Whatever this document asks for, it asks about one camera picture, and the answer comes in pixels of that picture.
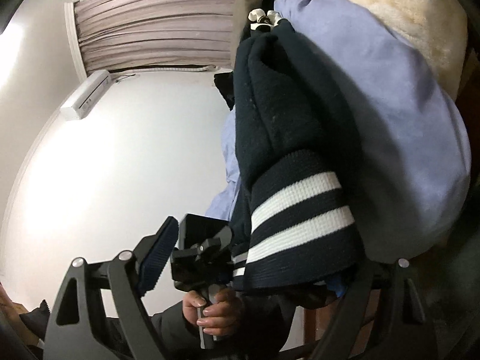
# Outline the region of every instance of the fingernail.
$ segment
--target fingernail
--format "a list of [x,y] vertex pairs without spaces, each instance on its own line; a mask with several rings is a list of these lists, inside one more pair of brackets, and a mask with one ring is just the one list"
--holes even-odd
[[194,302],[196,307],[205,306],[207,303],[205,299],[202,299],[202,298],[196,298]]

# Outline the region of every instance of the white wall-mounted air conditioner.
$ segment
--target white wall-mounted air conditioner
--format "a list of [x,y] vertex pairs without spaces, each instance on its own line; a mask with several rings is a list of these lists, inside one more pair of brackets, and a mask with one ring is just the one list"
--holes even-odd
[[60,113],[66,120],[83,119],[112,84],[107,70],[93,72],[65,101]]

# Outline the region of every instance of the floral blanket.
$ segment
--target floral blanket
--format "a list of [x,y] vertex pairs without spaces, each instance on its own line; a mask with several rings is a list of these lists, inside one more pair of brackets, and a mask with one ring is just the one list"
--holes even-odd
[[370,10],[416,47],[442,88],[457,98],[467,45],[467,15],[457,0],[350,1]]

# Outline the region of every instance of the screw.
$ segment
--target screw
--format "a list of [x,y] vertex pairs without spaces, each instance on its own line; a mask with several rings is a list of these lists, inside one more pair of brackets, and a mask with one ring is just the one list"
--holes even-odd
[[133,256],[132,252],[129,250],[124,250],[122,253],[118,255],[118,259],[121,261],[129,261]]
[[75,268],[80,268],[83,265],[83,258],[79,257],[78,259],[74,259],[71,265],[74,266]]
[[402,268],[408,268],[410,266],[410,261],[407,259],[399,259],[398,265],[401,266]]

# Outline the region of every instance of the curtain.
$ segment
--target curtain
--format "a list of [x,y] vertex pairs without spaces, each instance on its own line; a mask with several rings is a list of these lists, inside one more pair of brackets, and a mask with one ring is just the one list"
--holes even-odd
[[230,65],[235,0],[83,0],[75,3],[87,74],[149,65]]

